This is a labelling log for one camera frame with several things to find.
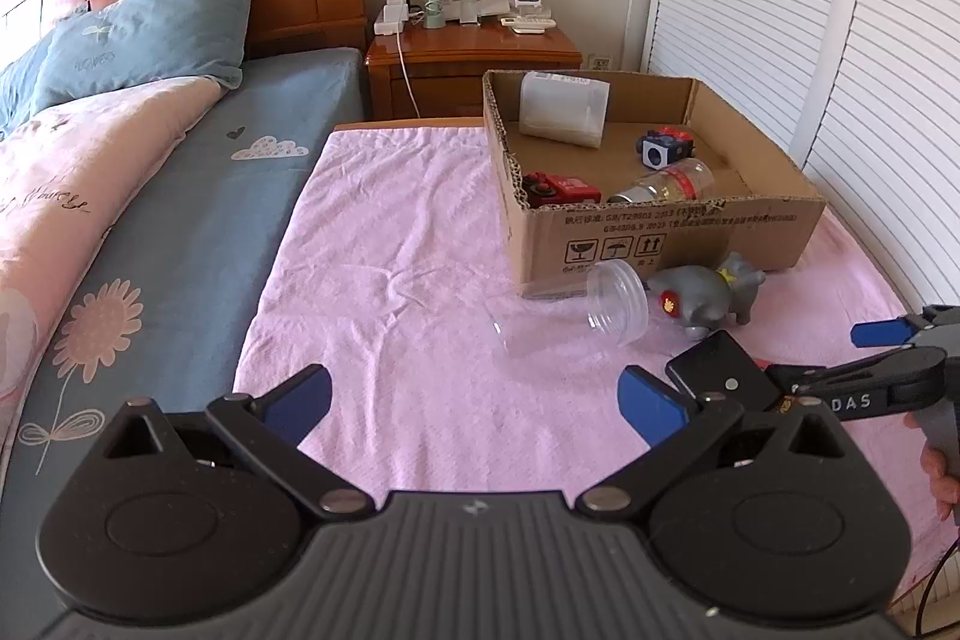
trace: plastic container lid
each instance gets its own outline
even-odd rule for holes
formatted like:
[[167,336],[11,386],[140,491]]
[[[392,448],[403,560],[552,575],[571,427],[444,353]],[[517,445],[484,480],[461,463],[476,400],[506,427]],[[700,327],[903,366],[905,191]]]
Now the plastic container lid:
[[643,283],[626,261],[595,263],[587,274],[587,306],[592,328],[626,345],[640,339],[650,323]]

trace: cardboard box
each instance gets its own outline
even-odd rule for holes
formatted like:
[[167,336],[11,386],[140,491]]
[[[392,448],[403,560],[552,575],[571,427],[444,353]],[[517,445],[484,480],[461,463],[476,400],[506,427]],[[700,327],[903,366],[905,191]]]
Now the cardboard box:
[[[696,79],[578,74],[611,85],[598,149],[520,134],[522,71],[488,71],[483,79],[484,121],[518,283],[563,277],[569,284],[558,290],[582,289],[592,263],[611,258],[623,258],[644,279],[687,263],[717,266],[733,250],[767,271],[797,263],[827,202],[757,126]],[[710,199],[531,209],[524,172],[576,175],[606,201],[649,172],[635,144],[663,125],[683,125],[693,135],[694,155],[716,180]]]

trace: pink towel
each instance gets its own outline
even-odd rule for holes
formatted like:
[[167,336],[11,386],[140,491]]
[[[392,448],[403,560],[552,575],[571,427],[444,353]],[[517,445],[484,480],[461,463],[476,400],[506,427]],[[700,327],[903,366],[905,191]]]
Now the pink towel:
[[[647,450],[617,410],[623,367],[661,374],[690,345],[654,313],[642,340],[598,352],[569,325],[576,300],[517,300],[532,352],[504,359],[485,311],[511,287],[497,199],[482,129],[397,128],[333,134],[296,204],[235,387],[261,394],[326,365],[333,407],[301,450],[377,501],[555,488],[572,501]],[[851,324],[902,312],[826,213],[800,263],[760,290],[754,322],[731,333],[755,357],[833,365],[864,355]],[[910,519],[909,586],[956,535],[918,466],[923,437],[899,416],[850,431]]]

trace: plastic cup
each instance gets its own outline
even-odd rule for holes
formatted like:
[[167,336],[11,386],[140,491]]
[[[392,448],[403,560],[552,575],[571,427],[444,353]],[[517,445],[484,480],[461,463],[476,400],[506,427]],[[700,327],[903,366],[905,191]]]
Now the plastic cup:
[[[561,290],[560,278],[536,285]],[[485,301],[496,342],[510,357],[528,356],[558,344],[582,341],[589,349],[622,346],[640,339],[650,311],[643,283],[634,268],[619,259],[595,263],[587,290],[579,295],[536,296],[531,287],[491,296]]]

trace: remote control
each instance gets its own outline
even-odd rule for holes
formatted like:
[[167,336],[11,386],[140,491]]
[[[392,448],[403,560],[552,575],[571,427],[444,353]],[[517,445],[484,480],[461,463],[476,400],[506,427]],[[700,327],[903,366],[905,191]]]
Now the remote control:
[[544,31],[547,28],[557,27],[557,21],[552,20],[551,18],[527,18],[527,17],[500,18],[500,22],[503,25],[506,25],[507,28],[528,28],[528,29],[536,28],[541,31]]

